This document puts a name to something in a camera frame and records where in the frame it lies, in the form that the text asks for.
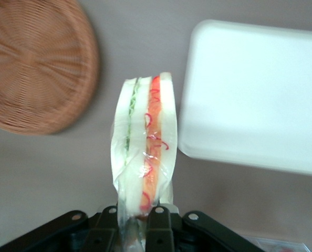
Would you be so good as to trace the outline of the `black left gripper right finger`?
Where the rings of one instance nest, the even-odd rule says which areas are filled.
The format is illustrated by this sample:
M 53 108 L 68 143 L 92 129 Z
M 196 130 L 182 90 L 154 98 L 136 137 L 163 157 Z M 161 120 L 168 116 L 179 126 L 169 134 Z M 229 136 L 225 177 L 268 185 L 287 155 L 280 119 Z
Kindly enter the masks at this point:
M 175 251 L 170 212 L 164 206 L 154 207 L 148 215 L 146 252 Z

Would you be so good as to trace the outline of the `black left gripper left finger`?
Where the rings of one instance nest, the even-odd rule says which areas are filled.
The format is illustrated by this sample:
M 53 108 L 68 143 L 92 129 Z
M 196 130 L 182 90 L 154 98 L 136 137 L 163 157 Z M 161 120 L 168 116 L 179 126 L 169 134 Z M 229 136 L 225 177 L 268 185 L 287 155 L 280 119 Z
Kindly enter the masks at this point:
M 117 236 L 117 207 L 109 206 L 90 219 L 86 251 L 114 251 Z

